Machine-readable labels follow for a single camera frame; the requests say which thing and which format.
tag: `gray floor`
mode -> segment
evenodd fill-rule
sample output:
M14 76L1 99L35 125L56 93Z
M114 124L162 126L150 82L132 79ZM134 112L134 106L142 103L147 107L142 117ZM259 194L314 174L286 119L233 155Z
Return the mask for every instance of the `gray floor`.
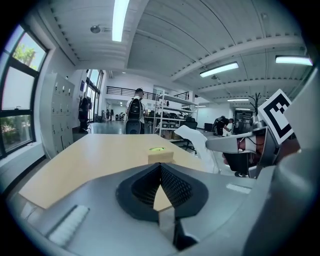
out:
M107 121L104 123L91 123L89 125L92 134L124 134L125 122L124 121ZM145 133L151 134L152 128L148 125L145 126ZM209 138L215 138L212 132L205 132L202 129L199 129L203 133L204 136ZM79 140L85 136L85 134L74 133L73 138L74 141ZM184 142L175 142L175 145L182 146ZM187 149L187 152L190 152L193 156L198 157L194 151ZM234 172L230 170L230 168L223 163L222 153L214 152L216 160L218 162L218 167L220 169L220 173L222 175L234 175ZM43 209L33 205L22 196L19 195L19 190L28 182L28 180L38 171L42 166L44 166L49 159L45 159L39 165L37 165L32 171L28 173L20 183L10 192L7 197L7 202L9 206L14 210L16 214L18 214L21 218L28 221L30 224L33 224L39 216L42 214Z

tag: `chair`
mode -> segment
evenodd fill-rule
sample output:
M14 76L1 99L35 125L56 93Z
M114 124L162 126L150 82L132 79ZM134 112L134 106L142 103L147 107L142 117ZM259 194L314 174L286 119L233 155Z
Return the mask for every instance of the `chair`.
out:
M190 117L190 118L187 118L186 121L181 122L180 126L183 126L183 125L189 127L190 129L194 129L195 130L197 128L197 126L198 126L198 123L195 121L194 118ZM180 148L185 149L185 150L190 149L190 150L194 151L195 154L197 154L197 151L195 150L195 147L189 145L191 141L186 139L186 138L184 138L183 140L186 142L186 144L182 145Z

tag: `wooden table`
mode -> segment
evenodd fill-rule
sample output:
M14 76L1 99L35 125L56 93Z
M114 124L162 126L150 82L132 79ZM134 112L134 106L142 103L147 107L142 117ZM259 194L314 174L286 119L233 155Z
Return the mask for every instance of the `wooden table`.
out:
M174 151L175 164L205 171L201 160L156 134L88 134L42 167L19 191L33 204L47 209L85 182L148 164L148 150ZM160 187L154 202L159 211L171 206Z

